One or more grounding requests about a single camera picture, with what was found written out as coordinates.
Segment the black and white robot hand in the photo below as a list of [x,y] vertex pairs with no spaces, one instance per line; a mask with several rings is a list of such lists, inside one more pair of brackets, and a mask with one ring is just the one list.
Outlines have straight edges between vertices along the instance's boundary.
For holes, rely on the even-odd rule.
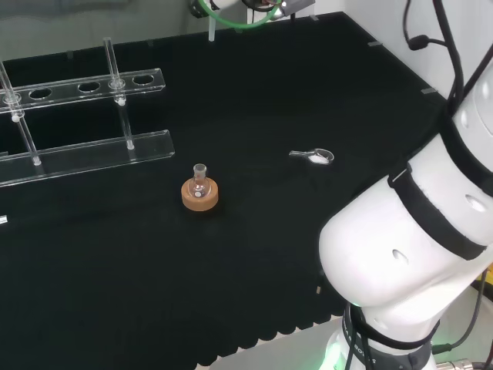
[[[271,0],[213,0],[204,1],[204,3],[214,12],[219,12],[228,8],[236,7],[241,4],[243,8],[253,12],[268,13],[273,10],[278,1]],[[200,19],[208,16],[207,11],[200,4],[199,0],[189,1],[190,13]]]

